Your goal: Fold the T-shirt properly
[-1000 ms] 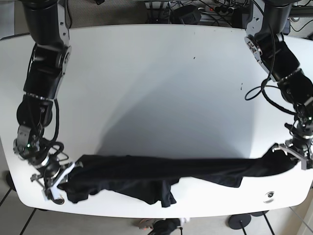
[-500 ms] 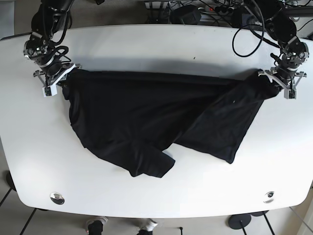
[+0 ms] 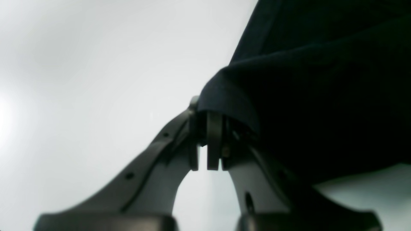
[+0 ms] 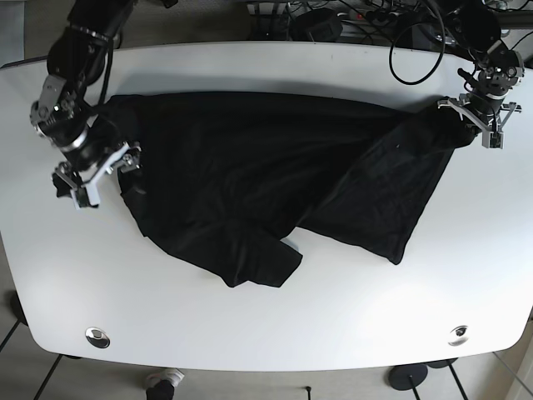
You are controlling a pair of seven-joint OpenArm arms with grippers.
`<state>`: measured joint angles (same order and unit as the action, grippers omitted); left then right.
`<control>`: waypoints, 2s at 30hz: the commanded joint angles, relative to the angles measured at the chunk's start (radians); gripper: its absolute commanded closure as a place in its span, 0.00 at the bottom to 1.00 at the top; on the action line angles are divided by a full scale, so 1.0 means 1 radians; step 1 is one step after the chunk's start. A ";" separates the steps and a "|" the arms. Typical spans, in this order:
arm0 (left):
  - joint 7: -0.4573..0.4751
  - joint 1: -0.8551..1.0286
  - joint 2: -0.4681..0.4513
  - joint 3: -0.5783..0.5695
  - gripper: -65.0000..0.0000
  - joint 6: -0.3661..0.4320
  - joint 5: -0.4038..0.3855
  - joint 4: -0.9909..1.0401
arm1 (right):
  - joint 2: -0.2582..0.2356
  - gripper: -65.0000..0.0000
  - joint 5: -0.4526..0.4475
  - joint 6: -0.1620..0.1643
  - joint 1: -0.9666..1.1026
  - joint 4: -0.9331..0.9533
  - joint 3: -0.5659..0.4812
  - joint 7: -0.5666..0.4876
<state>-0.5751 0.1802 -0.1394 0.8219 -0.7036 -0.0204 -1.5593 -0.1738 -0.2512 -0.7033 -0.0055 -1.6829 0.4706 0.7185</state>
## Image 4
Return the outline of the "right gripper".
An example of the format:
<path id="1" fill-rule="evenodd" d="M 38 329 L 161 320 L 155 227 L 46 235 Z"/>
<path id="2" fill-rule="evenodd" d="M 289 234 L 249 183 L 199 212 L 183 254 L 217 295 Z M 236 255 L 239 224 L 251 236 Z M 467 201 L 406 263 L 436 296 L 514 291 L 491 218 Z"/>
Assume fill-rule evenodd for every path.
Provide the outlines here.
<path id="1" fill-rule="evenodd" d="M 118 150 L 104 154 L 100 161 L 95 162 L 88 169 L 91 173 L 88 178 L 83 178 L 82 170 L 76 169 L 69 161 L 60 162 L 52 173 L 56 197 L 70 198 L 72 190 L 82 186 L 98 191 L 98 183 L 105 175 L 139 170 L 141 168 L 141 153 L 142 150 L 138 142 L 133 143 L 133 145 L 124 142 Z"/>

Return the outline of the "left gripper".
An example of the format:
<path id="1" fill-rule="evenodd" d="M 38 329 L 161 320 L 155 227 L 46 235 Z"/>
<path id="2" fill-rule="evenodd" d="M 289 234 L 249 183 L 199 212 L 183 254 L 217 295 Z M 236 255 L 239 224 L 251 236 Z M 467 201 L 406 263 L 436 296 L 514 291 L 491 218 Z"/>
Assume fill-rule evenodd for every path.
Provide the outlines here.
<path id="1" fill-rule="evenodd" d="M 438 108 L 451 108 L 477 134 L 486 131 L 501 132 L 514 113 L 522 113 L 521 105 L 516 102 L 504 103 L 502 99 L 490 99 L 475 93 L 462 93 L 458 98 L 446 97 L 437 102 Z"/>

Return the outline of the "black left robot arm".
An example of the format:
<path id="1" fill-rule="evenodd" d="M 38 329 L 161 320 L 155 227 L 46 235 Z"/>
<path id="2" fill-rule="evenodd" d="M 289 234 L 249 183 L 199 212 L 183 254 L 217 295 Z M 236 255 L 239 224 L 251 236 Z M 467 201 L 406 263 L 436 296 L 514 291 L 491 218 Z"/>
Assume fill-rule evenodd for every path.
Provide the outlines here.
<path id="1" fill-rule="evenodd" d="M 525 75 L 521 55 L 507 47 L 501 38 L 501 26 L 482 1 L 424 1 L 441 30 L 441 50 L 432 69 L 422 78 L 406 81 L 393 67 L 395 46 L 405 32 L 405 27 L 391 43 L 388 65 L 392 76 L 407 86 L 419 85 L 428 80 L 440 66 L 446 50 L 446 34 L 455 39 L 459 47 L 472 58 L 474 71 L 460 68 L 458 75 L 464 80 L 465 93 L 458 98 L 448 97 L 437 103 L 439 108 L 450 108 L 468 120 L 475 133 L 482 136 L 485 148 L 503 148 L 503 127 L 521 106 L 505 102 L 507 93 Z"/>

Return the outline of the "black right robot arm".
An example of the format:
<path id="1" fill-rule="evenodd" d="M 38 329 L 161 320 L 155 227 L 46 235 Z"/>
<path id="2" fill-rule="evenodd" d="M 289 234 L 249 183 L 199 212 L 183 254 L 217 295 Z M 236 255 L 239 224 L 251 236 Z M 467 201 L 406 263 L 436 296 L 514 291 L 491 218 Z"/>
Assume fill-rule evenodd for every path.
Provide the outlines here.
<path id="1" fill-rule="evenodd" d="M 77 1 L 47 55 L 47 78 L 30 122 L 64 156 L 52 173 L 58 197 L 77 209 L 97 208 L 98 181 L 139 168 L 140 148 L 110 118 L 105 100 L 115 40 L 134 1 Z"/>

